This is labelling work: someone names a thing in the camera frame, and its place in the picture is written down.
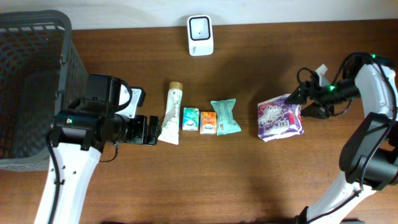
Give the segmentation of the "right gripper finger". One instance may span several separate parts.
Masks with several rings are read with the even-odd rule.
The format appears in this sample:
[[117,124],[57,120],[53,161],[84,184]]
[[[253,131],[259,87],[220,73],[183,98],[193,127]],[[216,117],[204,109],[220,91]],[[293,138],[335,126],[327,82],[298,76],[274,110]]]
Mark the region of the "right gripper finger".
[[301,110],[300,115],[316,119],[327,119],[334,113],[334,106],[322,106],[318,103],[312,103]]
[[285,99],[285,103],[289,105],[306,105],[308,97],[308,88],[305,83],[301,83],[293,93]]

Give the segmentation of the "white tube wooden cap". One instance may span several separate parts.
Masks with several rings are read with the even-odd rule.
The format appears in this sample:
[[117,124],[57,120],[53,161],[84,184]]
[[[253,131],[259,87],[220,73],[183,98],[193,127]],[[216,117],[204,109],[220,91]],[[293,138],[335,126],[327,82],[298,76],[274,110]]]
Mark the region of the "white tube wooden cap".
[[158,140],[178,145],[182,95],[183,85],[180,82],[170,82],[167,93],[165,116],[161,127],[162,131]]

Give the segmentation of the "pink purple pad pack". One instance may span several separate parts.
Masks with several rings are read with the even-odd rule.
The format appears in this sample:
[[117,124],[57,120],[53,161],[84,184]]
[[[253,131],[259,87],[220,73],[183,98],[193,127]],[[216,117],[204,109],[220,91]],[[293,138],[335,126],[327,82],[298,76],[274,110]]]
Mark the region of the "pink purple pad pack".
[[280,95],[257,105],[258,137],[264,142],[304,133],[301,106],[285,103],[289,96]]

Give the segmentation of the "teal tissue pack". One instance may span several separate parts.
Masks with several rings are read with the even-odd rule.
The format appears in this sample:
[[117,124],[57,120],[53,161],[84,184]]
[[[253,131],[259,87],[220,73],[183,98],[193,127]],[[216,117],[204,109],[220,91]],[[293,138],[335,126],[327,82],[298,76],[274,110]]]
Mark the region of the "teal tissue pack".
[[184,108],[182,129],[184,131],[198,131],[199,129],[199,109]]

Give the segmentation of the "orange tissue pack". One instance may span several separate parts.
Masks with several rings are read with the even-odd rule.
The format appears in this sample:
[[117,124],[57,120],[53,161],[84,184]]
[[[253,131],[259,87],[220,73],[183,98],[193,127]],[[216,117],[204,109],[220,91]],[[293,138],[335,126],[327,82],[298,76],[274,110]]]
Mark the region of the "orange tissue pack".
[[216,113],[202,111],[200,114],[200,134],[216,134],[216,132]]

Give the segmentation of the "teal snack pouch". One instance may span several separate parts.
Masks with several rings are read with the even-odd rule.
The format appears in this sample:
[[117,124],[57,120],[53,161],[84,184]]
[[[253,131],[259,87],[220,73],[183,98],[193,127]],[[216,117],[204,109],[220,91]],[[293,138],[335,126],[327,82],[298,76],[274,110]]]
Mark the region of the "teal snack pouch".
[[241,132],[241,127],[233,118],[233,108],[236,99],[211,101],[211,105],[217,116],[217,135],[225,135]]

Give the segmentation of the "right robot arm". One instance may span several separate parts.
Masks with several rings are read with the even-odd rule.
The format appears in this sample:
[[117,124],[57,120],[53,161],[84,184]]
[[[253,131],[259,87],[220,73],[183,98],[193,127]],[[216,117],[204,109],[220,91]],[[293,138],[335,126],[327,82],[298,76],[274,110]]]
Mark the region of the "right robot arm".
[[397,184],[397,149],[381,149],[387,141],[397,147],[396,73],[391,60],[367,52],[353,52],[341,63],[332,82],[311,71],[309,81],[285,100],[291,105],[311,105],[304,117],[335,117],[336,105],[360,98],[364,120],[344,145],[340,173],[323,196],[295,217],[296,223],[341,223],[364,199],[388,185]]

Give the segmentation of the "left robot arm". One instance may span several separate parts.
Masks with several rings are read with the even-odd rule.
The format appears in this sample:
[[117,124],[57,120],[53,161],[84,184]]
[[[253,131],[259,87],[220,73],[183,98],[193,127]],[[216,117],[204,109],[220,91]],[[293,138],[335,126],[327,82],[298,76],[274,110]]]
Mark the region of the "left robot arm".
[[61,110],[46,136],[50,153],[36,223],[78,223],[91,176],[106,144],[154,146],[157,116],[136,113],[146,93],[124,80],[91,74],[86,93]]

